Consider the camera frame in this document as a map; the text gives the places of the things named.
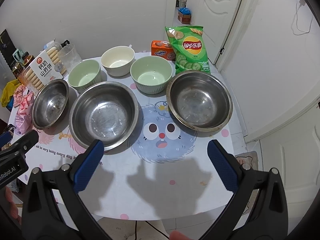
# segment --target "yellow plastic bag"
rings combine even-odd
[[[13,96],[15,90],[21,85],[18,79],[9,81],[3,89],[2,96],[0,98],[2,107],[6,107],[10,102],[10,97]]]

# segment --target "cartoon mouth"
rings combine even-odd
[[[165,140],[163,140],[163,139],[161,139],[161,140],[159,140],[159,141],[156,142],[156,146],[157,146],[158,148],[164,148],[164,147],[166,147],[167,145],[168,145],[168,143],[167,143]]]

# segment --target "bowl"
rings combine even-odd
[[[146,94],[157,94],[164,90],[172,77],[170,63],[158,56],[137,59],[131,66],[131,76],[137,88]]]
[[[127,46],[118,46],[108,49],[101,56],[101,63],[108,74],[121,77],[130,72],[135,52]]]
[[[102,81],[101,69],[98,61],[84,60],[76,65],[70,72],[68,82],[79,94],[88,87]]]
[[[31,119],[38,130],[60,123],[68,111],[69,86],[63,79],[55,79],[45,85],[37,95]]]
[[[138,114],[138,101],[131,89],[105,81],[91,86],[76,99],[70,110],[69,128],[82,147],[88,148],[94,139],[99,139],[107,151],[130,136]]]
[[[226,87],[212,75],[198,70],[175,75],[166,95],[173,115],[196,131],[220,130],[232,115],[232,100]]]

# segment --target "red logo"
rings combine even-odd
[[[42,63],[42,58],[41,58],[41,57],[37,58],[37,63],[38,63],[38,64],[41,64],[41,63]]]
[[[183,47],[185,49],[201,49],[202,48],[202,43],[201,41],[184,41],[183,42]]]

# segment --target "white door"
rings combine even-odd
[[[318,105],[260,140],[263,169],[278,168],[289,217],[303,217],[320,186],[320,110]]]
[[[191,24],[204,27],[203,40],[208,57],[216,62],[231,29],[240,0],[188,0]]]

